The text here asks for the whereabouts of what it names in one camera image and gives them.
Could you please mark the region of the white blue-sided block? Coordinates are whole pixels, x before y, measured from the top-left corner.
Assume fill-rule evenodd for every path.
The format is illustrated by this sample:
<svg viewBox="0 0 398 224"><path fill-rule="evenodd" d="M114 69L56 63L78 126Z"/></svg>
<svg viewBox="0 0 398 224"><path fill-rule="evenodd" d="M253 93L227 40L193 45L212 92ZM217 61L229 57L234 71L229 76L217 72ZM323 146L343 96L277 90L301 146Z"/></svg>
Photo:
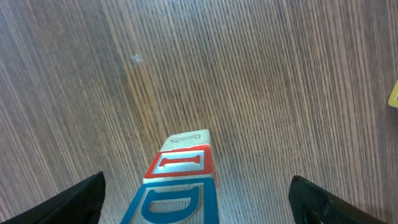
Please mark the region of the white blue-sided block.
<svg viewBox="0 0 398 224"><path fill-rule="evenodd" d="M121 224L219 222L215 181L199 178L142 185Z"/></svg>

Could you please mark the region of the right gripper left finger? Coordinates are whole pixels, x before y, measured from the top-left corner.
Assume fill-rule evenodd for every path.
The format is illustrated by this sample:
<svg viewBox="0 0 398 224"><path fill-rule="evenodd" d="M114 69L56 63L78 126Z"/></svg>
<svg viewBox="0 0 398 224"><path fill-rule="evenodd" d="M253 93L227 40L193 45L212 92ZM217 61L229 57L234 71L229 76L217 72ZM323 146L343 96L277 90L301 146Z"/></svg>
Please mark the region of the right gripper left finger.
<svg viewBox="0 0 398 224"><path fill-rule="evenodd" d="M2 224L97 224L105 196L104 174L98 172Z"/></svg>

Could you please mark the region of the red A block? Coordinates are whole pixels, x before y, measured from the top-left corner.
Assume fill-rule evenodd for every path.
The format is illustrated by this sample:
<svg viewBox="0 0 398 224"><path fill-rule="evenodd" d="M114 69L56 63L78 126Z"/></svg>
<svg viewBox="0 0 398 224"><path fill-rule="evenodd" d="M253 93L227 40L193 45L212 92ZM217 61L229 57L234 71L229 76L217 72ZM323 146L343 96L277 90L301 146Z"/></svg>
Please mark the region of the red A block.
<svg viewBox="0 0 398 224"><path fill-rule="evenodd" d="M210 131L201 129L169 136L155 155L143 183L207 177L217 180Z"/></svg>

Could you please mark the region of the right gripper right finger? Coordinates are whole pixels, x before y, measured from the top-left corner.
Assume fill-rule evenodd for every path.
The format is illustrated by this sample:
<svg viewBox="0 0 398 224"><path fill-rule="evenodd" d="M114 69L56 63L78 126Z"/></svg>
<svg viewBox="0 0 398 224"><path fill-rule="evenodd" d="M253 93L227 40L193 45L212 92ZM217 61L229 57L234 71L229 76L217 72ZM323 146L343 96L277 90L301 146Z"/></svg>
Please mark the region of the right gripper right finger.
<svg viewBox="0 0 398 224"><path fill-rule="evenodd" d="M292 178L289 203L294 221L299 224L384 224L299 175Z"/></svg>

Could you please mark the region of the white yellow-sided block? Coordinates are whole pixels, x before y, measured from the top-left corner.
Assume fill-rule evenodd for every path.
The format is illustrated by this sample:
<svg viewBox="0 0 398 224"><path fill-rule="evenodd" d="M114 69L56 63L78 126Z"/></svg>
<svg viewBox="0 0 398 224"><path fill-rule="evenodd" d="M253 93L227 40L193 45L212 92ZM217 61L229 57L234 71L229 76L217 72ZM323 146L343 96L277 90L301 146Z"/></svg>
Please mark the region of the white yellow-sided block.
<svg viewBox="0 0 398 224"><path fill-rule="evenodd" d="M391 94L389 96L389 99L387 101L387 104L393 108L398 108L398 81L396 81Z"/></svg>

